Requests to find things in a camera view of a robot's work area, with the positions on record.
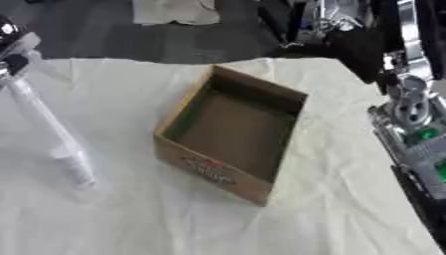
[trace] white cloth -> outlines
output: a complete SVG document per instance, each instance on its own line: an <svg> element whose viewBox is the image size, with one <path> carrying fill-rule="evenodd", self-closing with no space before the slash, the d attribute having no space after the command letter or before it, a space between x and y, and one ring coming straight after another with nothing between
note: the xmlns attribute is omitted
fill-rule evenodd
<svg viewBox="0 0 446 255"><path fill-rule="evenodd" d="M218 23L214 0L133 0L133 22L154 25L177 21L190 25Z"/></svg>
<svg viewBox="0 0 446 255"><path fill-rule="evenodd" d="M2 255L440 254L371 132L366 108L383 98L337 61L227 65L310 94L265 208L153 155L151 131L205 66L50 64L72 84L41 73L29 80L98 153L101 189L75 199L45 177L53 167L28 149L36 134L3 92Z"/></svg>

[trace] floor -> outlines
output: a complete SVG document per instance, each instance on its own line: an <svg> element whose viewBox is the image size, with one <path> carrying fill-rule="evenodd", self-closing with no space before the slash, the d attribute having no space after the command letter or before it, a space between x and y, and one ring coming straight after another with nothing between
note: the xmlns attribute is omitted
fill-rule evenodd
<svg viewBox="0 0 446 255"><path fill-rule="evenodd" d="M119 58L201 64L261 57L277 43L252 0L217 0L216 25L132 23L131 0L1 0L0 13L42 37L45 58Z"/></svg>

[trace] open cardboard box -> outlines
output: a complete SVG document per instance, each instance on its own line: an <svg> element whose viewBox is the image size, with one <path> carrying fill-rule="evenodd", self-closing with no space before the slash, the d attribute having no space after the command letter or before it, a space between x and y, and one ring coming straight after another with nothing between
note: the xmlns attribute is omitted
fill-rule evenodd
<svg viewBox="0 0 446 255"><path fill-rule="evenodd" d="M265 205L306 97L213 66L157 127L157 154Z"/></svg>

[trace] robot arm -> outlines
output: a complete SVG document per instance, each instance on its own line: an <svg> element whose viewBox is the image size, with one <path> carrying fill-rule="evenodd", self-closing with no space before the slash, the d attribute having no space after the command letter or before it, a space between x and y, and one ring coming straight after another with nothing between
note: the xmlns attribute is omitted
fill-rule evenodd
<svg viewBox="0 0 446 255"><path fill-rule="evenodd" d="M27 67L40 54L40 39L0 15L0 91L7 88L22 113L35 126L36 135L46 138L48 156L63 166L76 188L93 187L96 179L85 144L61 122L26 81Z"/></svg>
<svg viewBox="0 0 446 255"><path fill-rule="evenodd" d="M315 33L329 44L333 38L351 41L348 33L354 30L364 31L357 42L373 30L381 35L368 45L335 42L343 50L338 58L365 82L377 82L387 96L387 103L368 110L374 133L393 159L392 170L408 200L446 252L446 103L432 92L433 82L443 78L433 3L371 1L366 3L373 16L369 24L359 5L342 9L336 0L319 3L315 22L322 26ZM380 49L373 53L380 61L364 70L355 52L369 47Z"/></svg>

